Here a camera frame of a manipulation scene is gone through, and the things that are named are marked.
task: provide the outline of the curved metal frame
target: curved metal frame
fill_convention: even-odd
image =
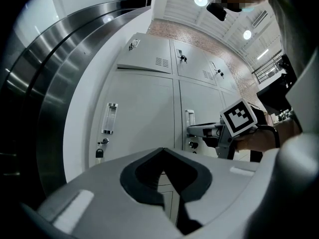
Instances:
[[[87,65],[118,29],[148,9],[132,11],[124,5],[122,1],[98,4],[55,23],[29,45],[0,81],[0,151],[17,154],[23,193],[29,192],[24,201],[31,206],[66,183],[64,124]],[[114,19],[107,22],[105,15]]]

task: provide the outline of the locker handle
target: locker handle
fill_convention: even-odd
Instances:
[[[186,112],[186,129],[191,126],[195,125],[195,113],[193,110],[185,110]],[[187,137],[195,137],[190,134],[186,134]]]
[[[115,103],[107,104],[107,109],[105,110],[105,115],[103,119],[102,133],[113,134],[117,108],[118,108],[118,104],[115,104]]]

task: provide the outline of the black cable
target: black cable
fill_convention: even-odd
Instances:
[[[271,131],[274,134],[275,137],[275,146],[276,148],[280,148],[280,140],[279,140],[279,134],[277,129],[275,129],[273,126],[269,125],[258,125],[256,124],[256,127],[260,130],[268,130]]]

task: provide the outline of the locker door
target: locker door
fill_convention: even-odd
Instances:
[[[194,83],[180,81],[180,96],[182,107],[182,125],[183,125],[183,147],[186,151],[196,151],[197,154],[217,157],[214,148],[207,147],[202,138],[186,137],[187,116],[186,110],[193,110],[195,116],[195,124],[219,122],[220,112],[223,110],[223,104],[219,91],[201,86]],[[189,147],[189,142],[197,142],[196,150]]]
[[[230,105],[232,105],[234,102],[238,101],[241,98],[239,95],[236,95],[236,94],[231,95],[226,92],[222,92],[222,94],[223,94],[226,107],[229,107]]]
[[[208,61],[201,49],[177,41],[174,41],[174,48],[178,75],[216,85]],[[179,51],[187,57],[187,63],[180,60]]]
[[[224,60],[207,52],[205,52],[205,54],[210,63],[210,67],[212,68],[213,76],[217,85],[223,89],[237,93],[237,85]],[[224,73],[223,77],[216,72],[218,69]]]
[[[169,40],[165,38],[137,33],[119,58],[119,68],[172,73]]]
[[[172,79],[115,73],[107,92],[105,111],[108,103],[118,106],[115,120],[112,116],[105,119],[107,112],[100,120],[97,140],[110,140],[103,146],[103,161],[151,148],[174,147]],[[105,125],[113,127],[113,134],[101,133]]]

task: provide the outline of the person's arm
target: person's arm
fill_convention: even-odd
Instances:
[[[280,146],[289,138],[301,133],[299,126],[292,118],[279,122],[275,125],[278,131]],[[275,137],[271,131],[257,130],[253,134],[241,136],[235,139],[236,150],[255,150],[265,152],[275,148]]]

